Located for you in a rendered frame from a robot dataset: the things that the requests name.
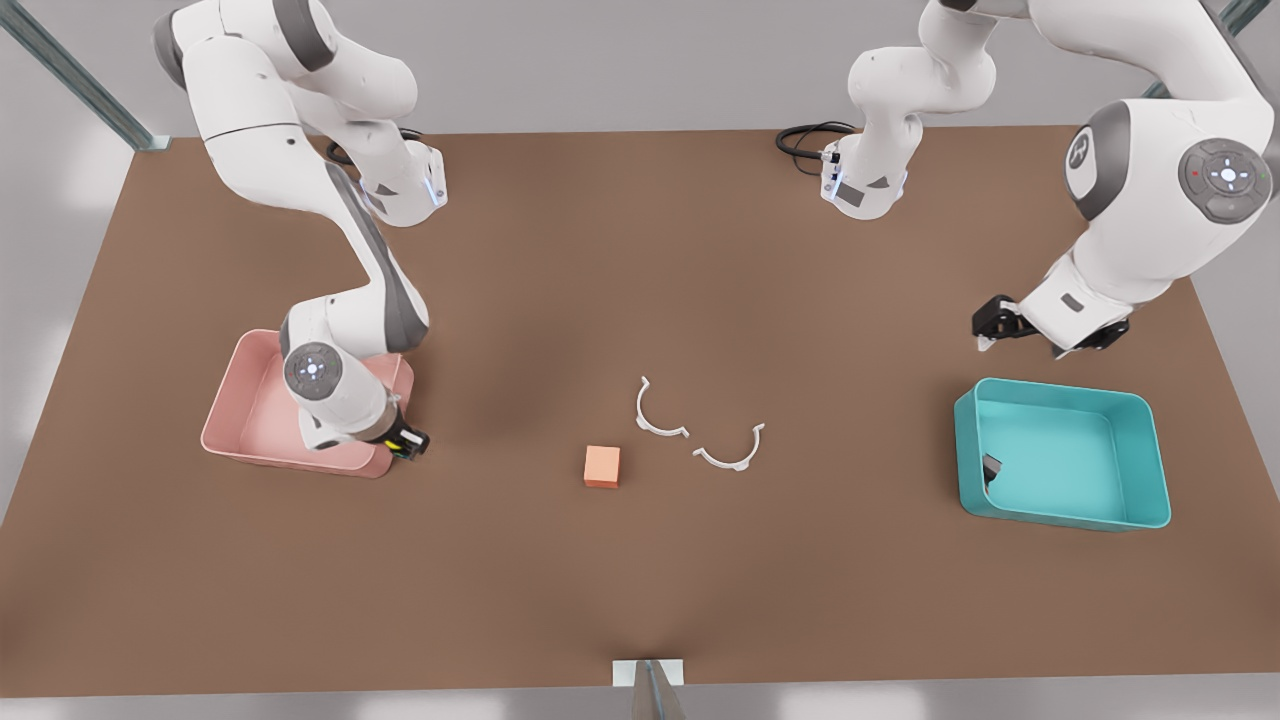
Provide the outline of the blue storage box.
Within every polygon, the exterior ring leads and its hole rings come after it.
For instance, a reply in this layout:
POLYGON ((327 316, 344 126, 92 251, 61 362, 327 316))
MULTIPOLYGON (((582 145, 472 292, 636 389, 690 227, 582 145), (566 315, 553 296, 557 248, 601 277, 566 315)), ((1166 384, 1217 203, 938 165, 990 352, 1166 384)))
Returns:
POLYGON ((1166 527, 1151 406, 1126 392, 984 378, 954 405, 957 489, 980 518, 1087 530, 1166 527), (982 457, 1002 469, 983 489, 982 457))

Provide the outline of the pink storage box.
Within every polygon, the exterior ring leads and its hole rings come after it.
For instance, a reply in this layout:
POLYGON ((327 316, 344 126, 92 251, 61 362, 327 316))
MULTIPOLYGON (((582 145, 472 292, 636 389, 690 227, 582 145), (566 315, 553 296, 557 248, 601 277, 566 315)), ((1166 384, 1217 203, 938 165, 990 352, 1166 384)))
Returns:
POLYGON ((393 462, 384 447, 349 443, 312 452, 305 446, 282 364, 276 331, 253 329, 239 338, 201 433, 204 448, 271 468, 383 477, 393 462))

